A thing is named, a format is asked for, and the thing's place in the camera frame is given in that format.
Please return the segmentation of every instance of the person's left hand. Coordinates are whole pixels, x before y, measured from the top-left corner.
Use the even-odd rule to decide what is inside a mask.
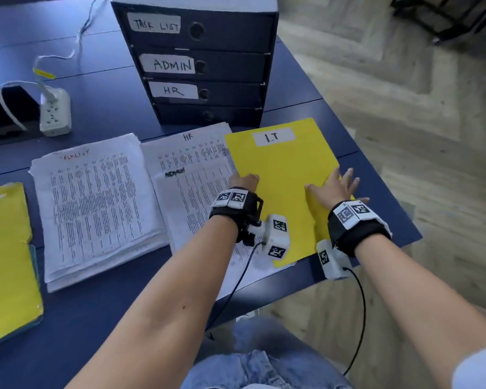
[[[228,179],[228,186],[229,188],[233,187],[243,187],[249,190],[250,192],[255,192],[255,189],[258,187],[259,183],[259,176],[248,174],[245,177],[241,177],[238,172],[234,173]]]

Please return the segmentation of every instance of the folder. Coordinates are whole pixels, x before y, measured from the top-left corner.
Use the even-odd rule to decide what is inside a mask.
[[[314,119],[248,130],[225,136],[236,169],[260,177],[256,193],[264,200],[261,219],[286,216],[291,246],[276,267],[315,254],[316,244],[328,239],[329,211],[304,185],[321,186],[338,161]]]
[[[38,323],[43,303],[21,183],[0,187],[0,340]]]

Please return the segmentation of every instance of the wristband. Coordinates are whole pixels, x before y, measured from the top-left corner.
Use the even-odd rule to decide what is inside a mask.
[[[391,238],[389,226],[361,201],[338,203],[328,215],[331,245],[351,258],[356,247],[367,237],[382,234]]]
[[[237,243],[253,246],[254,236],[248,233],[248,226],[259,226],[263,200],[257,194],[243,187],[221,191],[212,204],[209,218],[216,215],[231,218],[238,227]]]

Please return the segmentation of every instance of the drawer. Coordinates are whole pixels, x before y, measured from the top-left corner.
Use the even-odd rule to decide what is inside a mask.
[[[275,44],[274,12],[225,12],[112,2],[128,45],[270,53]]]
[[[270,55],[145,48],[136,50],[140,70],[148,78],[263,83]]]
[[[147,80],[153,102],[261,108],[265,86],[257,83]]]
[[[162,125],[211,125],[225,121],[231,126],[259,127],[262,109],[202,105],[153,105]]]

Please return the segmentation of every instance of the white sleeve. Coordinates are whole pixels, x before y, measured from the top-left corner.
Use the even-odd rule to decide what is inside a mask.
[[[452,389],[486,389],[486,349],[463,360],[455,369]]]

